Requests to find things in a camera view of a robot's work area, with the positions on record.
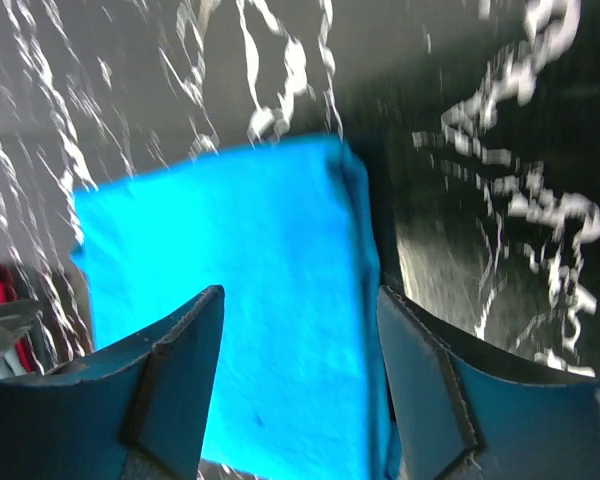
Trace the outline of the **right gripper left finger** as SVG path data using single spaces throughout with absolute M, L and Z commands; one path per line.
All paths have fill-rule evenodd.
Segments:
M 0 479 L 193 479 L 225 292 L 45 375 L 0 380 Z

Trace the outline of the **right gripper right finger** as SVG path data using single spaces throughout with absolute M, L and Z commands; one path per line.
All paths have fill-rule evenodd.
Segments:
M 600 479 L 600 379 L 534 363 L 389 286 L 377 320 L 411 479 Z

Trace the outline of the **blue t shirt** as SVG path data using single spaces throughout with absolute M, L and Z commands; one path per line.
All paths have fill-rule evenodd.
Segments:
M 336 136 L 240 147 L 78 190 L 98 348 L 220 285 L 206 461 L 267 479 L 393 479 L 368 176 Z

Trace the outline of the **dark red t shirt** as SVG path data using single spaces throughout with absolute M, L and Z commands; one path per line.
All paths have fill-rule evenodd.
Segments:
M 19 300 L 21 299 L 16 292 L 15 283 L 10 271 L 0 264 L 0 305 Z M 37 317 L 30 332 L 0 360 L 0 379 L 19 377 L 42 371 L 33 345 L 36 320 Z

